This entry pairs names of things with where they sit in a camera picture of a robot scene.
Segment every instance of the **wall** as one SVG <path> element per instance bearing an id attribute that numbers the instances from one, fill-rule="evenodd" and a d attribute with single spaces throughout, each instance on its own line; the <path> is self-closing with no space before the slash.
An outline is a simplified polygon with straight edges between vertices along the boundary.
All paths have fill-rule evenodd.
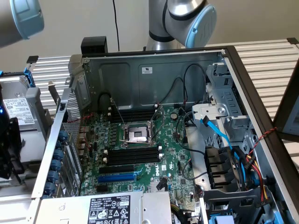
<path id="1" fill-rule="evenodd" d="M 22 70 L 29 55 L 80 53 L 85 36 L 106 35 L 117 50 L 112 0 L 39 0 L 45 29 L 28 41 L 0 49 L 0 69 Z M 210 43 L 299 38 L 298 0 L 209 0 L 218 21 Z M 121 51 L 142 50 L 148 38 L 148 1 L 115 0 Z"/>

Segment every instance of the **warning label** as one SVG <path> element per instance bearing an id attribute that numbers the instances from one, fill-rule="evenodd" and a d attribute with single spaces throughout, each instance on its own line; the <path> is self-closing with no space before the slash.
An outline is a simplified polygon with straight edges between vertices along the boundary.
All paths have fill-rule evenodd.
<path id="1" fill-rule="evenodd" d="M 92 198 L 87 224 L 129 224 L 130 195 Z"/>
<path id="2" fill-rule="evenodd" d="M 32 125 L 34 120 L 26 98 L 4 99 L 10 118 L 17 118 L 19 125 Z"/>

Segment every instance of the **blue pcie slot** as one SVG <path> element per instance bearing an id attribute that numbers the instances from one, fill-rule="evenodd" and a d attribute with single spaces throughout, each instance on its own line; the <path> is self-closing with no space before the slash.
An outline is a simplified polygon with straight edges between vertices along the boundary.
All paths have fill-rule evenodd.
<path id="1" fill-rule="evenodd" d="M 118 182 L 118 181 L 136 181 L 136 176 L 137 175 L 134 173 L 99 176 L 98 183 Z"/>

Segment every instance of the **green circuit board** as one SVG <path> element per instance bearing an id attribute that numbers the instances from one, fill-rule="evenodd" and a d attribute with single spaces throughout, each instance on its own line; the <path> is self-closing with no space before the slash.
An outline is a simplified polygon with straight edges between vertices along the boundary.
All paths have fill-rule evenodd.
<path id="1" fill-rule="evenodd" d="M 130 191 L 143 191 L 144 193 L 157 191 L 156 185 L 165 177 L 168 182 L 168 192 L 172 203 L 177 203 L 182 209 L 194 209 L 195 199 L 190 199 L 190 193 L 194 193 L 193 181 L 186 180 L 178 170 L 178 161 L 181 168 L 190 159 L 190 152 L 183 149 L 174 136 L 177 121 L 171 120 L 170 114 L 178 113 L 178 109 L 173 107 L 164 107 L 164 125 L 155 138 L 156 143 L 162 144 L 163 156 L 158 163 L 146 163 L 134 165 L 135 171 L 141 171 L 136 181 L 127 182 L 108 182 L 107 193 L 119 193 Z M 155 121 L 155 126 L 161 125 L 161 119 Z M 179 125 L 178 133 L 180 141 L 182 141 L 183 128 L 182 123 Z M 105 166 L 102 154 L 105 146 L 111 149 L 120 149 L 122 142 L 119 141 L 123 135 L 121 124 L 112 124 L 103 115 L 96 115 L 90 121 L 88 126 L 91 131 L 89 133 L 89 143 L 97 142 L 97 150 L 93 151 L 92 157 L 86 150 L 82 162 L 83 180 L 81 185 L 81 196 L 101 194 L 97 192 L 99 168 Z M 193 172 L 187 166 L 185 174 L 193 177 Z"/>

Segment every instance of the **chip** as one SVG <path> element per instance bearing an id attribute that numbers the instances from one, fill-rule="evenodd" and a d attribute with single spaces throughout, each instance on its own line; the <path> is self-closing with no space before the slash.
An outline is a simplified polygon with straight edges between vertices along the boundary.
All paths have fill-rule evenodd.
<path id="1" fill-rule="evenodd" d="M 181 184 L 186 184 L 186 180 L 185 179 L 181 179 Z"/>

